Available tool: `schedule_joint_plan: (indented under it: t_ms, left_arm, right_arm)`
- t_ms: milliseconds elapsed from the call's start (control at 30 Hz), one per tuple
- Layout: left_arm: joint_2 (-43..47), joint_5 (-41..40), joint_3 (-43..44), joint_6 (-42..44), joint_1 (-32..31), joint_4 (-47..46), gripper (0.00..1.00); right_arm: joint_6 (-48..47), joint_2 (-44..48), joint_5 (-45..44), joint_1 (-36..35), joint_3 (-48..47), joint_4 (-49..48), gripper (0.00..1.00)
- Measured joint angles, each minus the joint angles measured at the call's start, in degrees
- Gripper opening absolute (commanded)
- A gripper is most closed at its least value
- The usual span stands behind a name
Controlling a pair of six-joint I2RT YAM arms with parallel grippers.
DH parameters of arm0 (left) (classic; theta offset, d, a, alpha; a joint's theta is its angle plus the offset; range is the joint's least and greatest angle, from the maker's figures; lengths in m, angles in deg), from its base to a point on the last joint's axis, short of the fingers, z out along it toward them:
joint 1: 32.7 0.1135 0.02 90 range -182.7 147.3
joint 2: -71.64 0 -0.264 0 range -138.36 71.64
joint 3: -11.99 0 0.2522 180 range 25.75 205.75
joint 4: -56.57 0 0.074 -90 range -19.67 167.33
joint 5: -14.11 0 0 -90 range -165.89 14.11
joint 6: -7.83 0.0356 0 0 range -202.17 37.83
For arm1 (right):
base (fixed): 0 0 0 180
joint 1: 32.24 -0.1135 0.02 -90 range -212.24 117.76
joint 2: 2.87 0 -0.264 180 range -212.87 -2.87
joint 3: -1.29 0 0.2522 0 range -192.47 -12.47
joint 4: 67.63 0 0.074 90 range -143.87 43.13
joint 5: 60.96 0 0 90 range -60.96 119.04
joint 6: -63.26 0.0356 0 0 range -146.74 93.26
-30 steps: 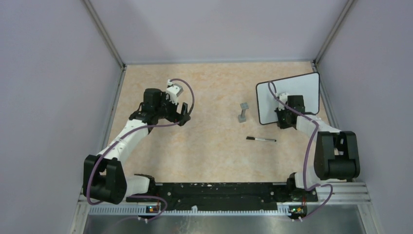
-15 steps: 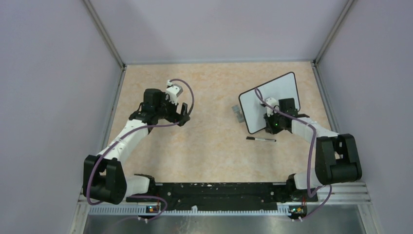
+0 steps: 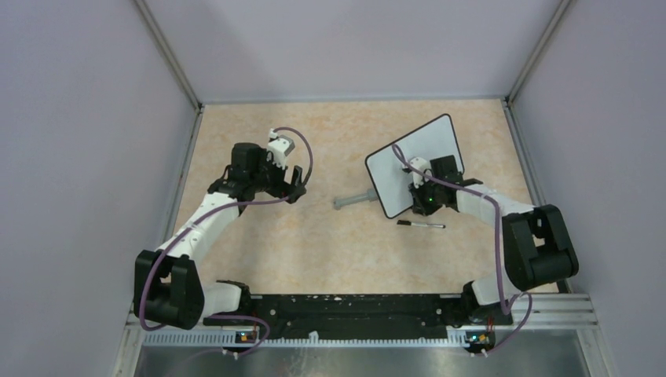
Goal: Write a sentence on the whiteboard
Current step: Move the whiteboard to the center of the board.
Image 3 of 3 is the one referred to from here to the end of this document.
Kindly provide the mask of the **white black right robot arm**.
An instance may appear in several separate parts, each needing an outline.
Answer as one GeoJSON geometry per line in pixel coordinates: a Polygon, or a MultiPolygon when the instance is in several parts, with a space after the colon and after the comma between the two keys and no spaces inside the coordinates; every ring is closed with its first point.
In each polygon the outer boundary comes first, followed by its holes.
{"type": "Polygon", "coordinates": [[[521,203],[476,178],[466,179],[453,156],[417,157],[403,171],[412,176],[408,191],[414,213],[429,216],[447,207],[493,228],[495,271],[463,286],[460,312],[466,321],[480,324],[507,315],[525,292],[579,272],[569,231],[555,205],[521,203]]]}

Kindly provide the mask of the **white board with black frame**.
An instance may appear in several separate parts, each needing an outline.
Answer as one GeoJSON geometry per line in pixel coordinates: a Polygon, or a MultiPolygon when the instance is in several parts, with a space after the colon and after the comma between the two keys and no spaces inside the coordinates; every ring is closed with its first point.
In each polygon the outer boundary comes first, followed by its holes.
{"type": "Polygon", "coordinates": [[[392,145],[400,147],[406,160],[419,157],[430,161],[454,156],[456,172],[465,172],[455,128],[448,114],[442,114],[390,141],[386,146],[369,154],[364,161],[382,210],[388,219],[394,219],[410,210],[413,204],[408,191],[412,176],[403,171],[404,164],[394,154],[392,145]]]}

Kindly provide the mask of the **black and white marker pen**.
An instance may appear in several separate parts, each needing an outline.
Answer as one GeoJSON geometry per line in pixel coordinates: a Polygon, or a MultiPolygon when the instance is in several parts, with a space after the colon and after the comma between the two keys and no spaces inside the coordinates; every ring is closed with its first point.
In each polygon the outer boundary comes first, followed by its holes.
{"type": "Polygon", "coordinates": [[[434,224],[434,223],[408,221],[408,220],[397,220],[397,225],[421,227],[421,228],[446,229],[446,225],[444,224],[434,224]]]}

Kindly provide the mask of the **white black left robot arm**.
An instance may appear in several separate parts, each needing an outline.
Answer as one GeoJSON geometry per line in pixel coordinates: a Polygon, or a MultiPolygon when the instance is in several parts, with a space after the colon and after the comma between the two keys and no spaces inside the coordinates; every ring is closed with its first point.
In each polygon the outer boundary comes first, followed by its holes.
{"type": "Polygon", "coordinates": [[[186,223],[155,251],[142,251],[134,265],[134,314],[141,326],[154,331],[164,326],[189,330],[201,319],[222,315],[232,324],[251,317],[246,288],[231,281],[204,287],[198,265],[213,244],[260,192],[271,204],[294,203],[306,193],[302,168],[286,181],[287,158],[295,148],[288,137],[272,137],[262,147],[237,143],[223,175],[207,189],[202,203],[186,223]]]}

